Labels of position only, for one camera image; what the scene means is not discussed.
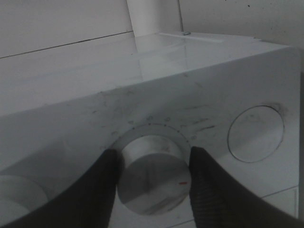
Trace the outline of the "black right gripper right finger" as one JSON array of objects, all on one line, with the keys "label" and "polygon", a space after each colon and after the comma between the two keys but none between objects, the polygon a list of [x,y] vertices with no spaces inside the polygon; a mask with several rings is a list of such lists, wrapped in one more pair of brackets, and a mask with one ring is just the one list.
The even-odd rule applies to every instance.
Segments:
[{"label": "black right gripper right finger", "polygon": [[201,147],[190,150],[190,205],[198,228],[296,228],[298,219],[258,197]]}]

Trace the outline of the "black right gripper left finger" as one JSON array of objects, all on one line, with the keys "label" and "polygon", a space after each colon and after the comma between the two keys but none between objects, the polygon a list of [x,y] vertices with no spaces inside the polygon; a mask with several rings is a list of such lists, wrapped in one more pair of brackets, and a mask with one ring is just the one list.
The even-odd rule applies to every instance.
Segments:
[{"label": "black right gripper left finger", "polygon": [[69,188],[6,227],[106,228],[114,206],[118,179],[119,153],[107,149]]}]

